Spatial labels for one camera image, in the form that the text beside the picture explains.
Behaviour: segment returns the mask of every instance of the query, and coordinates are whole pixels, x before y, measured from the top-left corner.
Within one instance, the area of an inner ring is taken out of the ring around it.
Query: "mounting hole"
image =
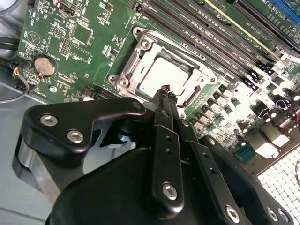
[[[209,158],[209,155],[207,155],[206,153],[203,153],[203,156]]]
[[[212,174],[217,174],[217,172],[216,172],[213,168],[210,168],[210,172],[211,172]]]
[[[172,151],[171,151],[170,149],[166,149],[165,152],[166,152],[169,156],[173,155],[173,153],[172,153]]]
[[[109,81],[111,81],[111,82],[114,82],[114,81],[116,80],[116,78],[114,78],[114,76],[110,76],[108,79],[109,79]]]

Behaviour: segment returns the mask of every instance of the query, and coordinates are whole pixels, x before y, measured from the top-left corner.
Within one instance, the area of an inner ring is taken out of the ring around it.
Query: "ram slot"
[[[279,44],[287,53],[297,58],[300,57],[300,48],[297,44],[248,2],[237,0],[234,2],[233,8],[247,18],[265,36],[272,39],[274,44]]]
[[[182,32],[181,30],[179,30],[178,28],[175,28],[173,26],[171,26],[167,21],[165,21],[163,18],[159,17],[158,15],[156,15],[155,13],[153,13],[153,11],[144,8],[143,10],[143,15],[145,15],[146,17],[148,17],[149,19],[151,19],[152,21],[156,22],[157,24],[161,25],[162,27],[164,27],[165,29],[167,29],[168,31],[172,32],[174,35],[178,36],[179,39],[181,39],[181,42],[186,43],[187,45],[189,45],[190,47],[194,48],[196,51],[200,52],[202,56],[204,56],[206,59],[208,59],[209,61],[213,62],[215,65],[217,65],[218,67],[220,67],[223,71],[225,71],[228,74],[232,74],[234,77],[236,77],[239,81],[242,81],[242,77],[240,76],[239,72],[236,71],[235,69],[231,68],[230,66],[226,65],[224,62],[218,60],[216,57],[214,57],[212,54],[206,54],[205,53],[205,48],[203,48],[201,45],[199,44],[195,44],[191,38],[185,34],[184,32]],[[229,76],[225,75],[224,73],[222,73],[219,70],[216,70],[215,68],[213,69],[214,72],[217,71],[218,74],[220,74],[221,76],[223,76],[225,79],[227,79],[230,83],[235,84],[236,80],[230,78]]]
[[[232,35],[234,34],[234,37],[238,39],[238,41],[243,44],[245,47],[247,47],[252,53],[256,54],[257,56],[261,57],[261,59],[264,59],[266,61],[269,61],[271,63],[274,62],[274,58],[272,56],[267,56],[260,52],[256,47],[251,45],[248,41],[244,39],[243,36],[241,36],[239,33],[235,31],[231,26],[224,25],[221,21],[219,21],[215,15],[210,12],[205,5],[198,5],[193,0],[187,0],[188,6],[191,10],[194,10],[197,14],[204,14],[207,16],[207,18],[211,21],[213,21],[215,24],[218,25],[218,27],[222,28],[227,34]]]
[[[170,13],[170,11],[167,10],[166,7],[161,5],[159,2],[157,2],[157,1],[151,2],[150,5],[153,8],[156,8],[156,10],[158,12],[166,13],[172,19],[176,20],[178,22],[178,25],[180,25],[184,29],[184,31],[187,31],[188,33],[192,34],[192,36],[201,40],[201,42],[204,43],[210,49],[212,49],[218,57],[221,56],[221,58],[223,58],[223,59],[231,60],[232,61],[231,64],[234,65],[236,68],[238,68],[240,73],[242,73],[244,75],[248,75],[248,68],[244,65],[244,62],[240,62],[240,60],[236,56],[228,53],[226,50],[223,49],[223,47],[217,46],[215,43],[213,43],[211,40],[207,39],[202,34],[199,34],[198,31],[195,30],[194,27],[191,27],[190,24],[188,24],[187,22],[182,20],[182,18],[177,16],[175,13],[173,13],[173,14]]]
[[[226,36],[224,36],[217,28],[210,26],[207,24],[197,13],[186,7],[184,4],[182,4],[178,0],[165,0],[170,5],[173,5],[178,11],[184,14],[186,18],[188,18],[191,22],[196,23],[199,27],[201,27],[206,32],[211,33],[215,38],[220,40],[223,44],[230,47],[235,53],[237,53],[241,58],[244,60],[247,60],[249,63],[255,65],[258,62],[254,58],[253,55],[246,52],[241,46],[233,42],[232,40],[228,39]]]

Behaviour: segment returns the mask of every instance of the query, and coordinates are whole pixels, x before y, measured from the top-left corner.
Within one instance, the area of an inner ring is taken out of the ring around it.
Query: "green circuit board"
[[[57,62],[56,73],[43,79],[37,76],[33,66],[20,71],[27,81],[34,85],[35,93],[56,103],[80,101],[86,87],[101,87],[120,96],[115,87],[108,82],[108,76],[119,75],[135,49],[137,41],[132,34],[134,27],[159,31],[190,51],[193,51],[194,47],[191,43],[198,41],[191,28],[195,23],[185,17],[182,9],[170,0],[66,0],[62,2],[67,2],[76,8],[78,15],[69,16],[62,13],[55,0],[30,1],[18,49],[18,56],[24,60],[33,62],[38,56],[46,55]],[[199,56],[199,60],[217,71],[219,82],[217,85],[206,85],[185,109],[187,120],[193,122],[202,112],[201,107],[221,84],[234,92],[241,83],[235,74],[245,75],[247,73],[245,67],[252,69],[257,61],[267,65],[272,60],[281,59],[276,53],[279,50],[274,39],[266,37],[261,30],[249,23],[236,11],[232,1],[177,0],[176,2],[193,11],[209,26],[214,27],[214,31],[220,38],[225,37],[231,42],[228,45],[218,40],[207,29],[198,29],[197,35],[204,37],[204,40],[197,42],[201,51],[196,55]],[[272,9],[267,1],[248,0],[248,2],[295,43],[300,42],[300,29]],[[129,7],[130,3],[140,4],[144,9],[143,13]],[[182,23],[178,23],[174,19],[176,17],[172,18],[172,15],[177,15]],[[233,48],[233,46],[239,46],[239,51],[236,51],[237,47]],[[243,52],[247,52],[246,56],[249,60],[245,59]],[[299,64],[291,60],[282,63],[285,65],[283,70],[287,72],[285,77],[296,84],[300,75]],[[57,88],[55,93],[50,91],[51,86]],[[212,122],[221,129],[221,134],[212,134],[209,129],[201,133],[214,135],[220,141],[229,140],[226,146],[233,145],[235,142],[231,139],[233,128],[221,127],[216,120]],[[261,123],[257,118],[251,118],[248,122]]]

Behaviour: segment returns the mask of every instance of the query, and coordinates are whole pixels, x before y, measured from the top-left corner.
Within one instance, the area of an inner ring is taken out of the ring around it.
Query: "mounting screw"
[[[80,143],[83,141],[83,134],[76,130],[71,130],[67,133],[67,138],[74,143]]]
[[[143,47],[143,49],[148,50],[150,49],[151,45],[150,42],[148,40],[143,40],[141,43],[141,46]]]
[[[289,218],[287,217],[287,215],[280,209],[278,209],[279,214],[281,215],[281,217],[286,221],[289,222]]]
[[[231,207],[230,205],[226,205],[225,210],[229,218],[234,223],[238,224],[240,222],[240,217],[233,207]]]
[[[181,122],[183,123],[184,126],[188,127],[188,122],[186,120],[182,120]]]
[[[275,212],[274,212],[272,209],[267,208],[267,212],[268,212],[269,216],[270,216],[275,222],[278,221],[278,217],[277,217],[277,215],[275,214]]]
[[[53,127],[56,124],[58,124],[57,118],[52,115],[44,115],[39,120],[43,125],[45,125],[47,127]]]
[[[212,145],[215,145],[215,144],[216,144],[215,141],[212,140],[211,138],[209,138],[208,141],[209,141]]]
[[[121,87],[126,88],[129,84],[129,81],[127,79],[121,79],[119,83]]]
[[[55,87],[55,86],[50,86],[50,87],[49,87],[49,91],[50,91],[51,93],[56,93],[56,92],[57,92],[57,87]]]
[[[108,80],[111,81],[111,82],[115,82],[116,78],[114,76],[109,76]]]
[[[175,200],[177,198],[177,191],[171,184],[163,185],[163,193],[170,200]]]

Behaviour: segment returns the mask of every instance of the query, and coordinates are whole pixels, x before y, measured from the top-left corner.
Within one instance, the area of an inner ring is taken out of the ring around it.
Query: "black metal bracket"
[[[14,170],[46,195],[58,189],[48,223],[292,225],[288,212],[214,138],[198,142],[178,117],[176,101],[163,86],[147,109],[133,98],[29,109]],[[94,130],[101,131],[98,143],[131,140],[137,148],[84,175]]]

